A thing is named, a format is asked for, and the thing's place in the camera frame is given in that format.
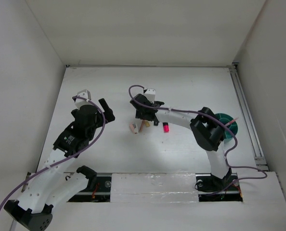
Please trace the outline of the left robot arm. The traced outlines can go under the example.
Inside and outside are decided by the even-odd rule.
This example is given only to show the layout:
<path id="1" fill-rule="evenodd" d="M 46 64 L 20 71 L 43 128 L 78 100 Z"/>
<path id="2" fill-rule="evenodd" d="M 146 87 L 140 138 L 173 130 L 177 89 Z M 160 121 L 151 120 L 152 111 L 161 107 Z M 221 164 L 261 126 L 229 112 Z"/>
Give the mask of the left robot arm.
<path id="1" fill-rule="evenodd" d="M 54 142 L 43 169 L 26 180 L 27 188 L 17 199 L 8 200 L 4 205 L 4 210 L 29 231 L 46 230 L 59 204 L 82 190 L 91 191 L 96 187 L 97 172 L 87 166 L 79 167 L 63 185 L 57 186 L 80 153 L 95 143 L 96 130 L 115 120 L 105 99 L 99 100 L 99 106 L 80 96 L 73 99 L 77 106 L 71 112 L 74 121 Z"/>

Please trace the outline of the orange pencil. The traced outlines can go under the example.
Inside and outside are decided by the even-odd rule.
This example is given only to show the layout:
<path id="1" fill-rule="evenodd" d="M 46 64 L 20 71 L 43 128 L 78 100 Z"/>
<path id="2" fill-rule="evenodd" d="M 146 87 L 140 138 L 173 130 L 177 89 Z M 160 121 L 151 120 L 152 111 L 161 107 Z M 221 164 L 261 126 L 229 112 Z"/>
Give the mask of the orange pencil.
<path id="1" fill-rule="evenodd" d="M 140 125 L 140 129 L 139 129 L 139 132 L 142 132 L 144 126 L 145 126 L 145 121 L 142 120 L 141 125 Z"/>

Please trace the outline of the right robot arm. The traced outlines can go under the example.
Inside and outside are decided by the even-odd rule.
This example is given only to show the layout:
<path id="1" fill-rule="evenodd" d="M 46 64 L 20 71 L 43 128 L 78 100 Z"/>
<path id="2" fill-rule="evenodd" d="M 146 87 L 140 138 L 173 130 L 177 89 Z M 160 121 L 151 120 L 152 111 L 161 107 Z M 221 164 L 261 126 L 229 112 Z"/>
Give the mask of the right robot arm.
<path id="1" fill-rule="evenodd" d="M 168 108 L 163 102 L 151 102 L 143 94 L 132 97 L 130 104 L 136 109 L 135 117 L 158 123 L 171 123 L 192 131 L 196 143 L 206 151 L 211 167 L 207 192 L 229 187 L 231 167 L 224 151 L 224 134 L 228 129 L 207 107 L 198 112 Z"/>

